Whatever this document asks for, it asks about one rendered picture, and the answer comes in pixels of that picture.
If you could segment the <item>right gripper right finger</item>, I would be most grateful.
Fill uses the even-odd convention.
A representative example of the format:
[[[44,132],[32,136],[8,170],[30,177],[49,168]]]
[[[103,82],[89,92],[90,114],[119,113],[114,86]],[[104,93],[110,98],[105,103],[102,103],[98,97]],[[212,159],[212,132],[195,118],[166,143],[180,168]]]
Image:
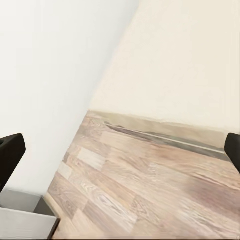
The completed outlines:
[[[228,133],[226,137],[224,152],[227,154],[232,164],[240,173],[240,135]]]

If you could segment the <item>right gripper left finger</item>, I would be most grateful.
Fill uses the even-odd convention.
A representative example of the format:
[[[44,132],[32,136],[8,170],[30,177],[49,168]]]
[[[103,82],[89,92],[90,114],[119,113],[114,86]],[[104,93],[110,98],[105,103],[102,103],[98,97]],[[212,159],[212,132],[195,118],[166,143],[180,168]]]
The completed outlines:
[[[22,133],[0,138],[0,193],[26,153]]]

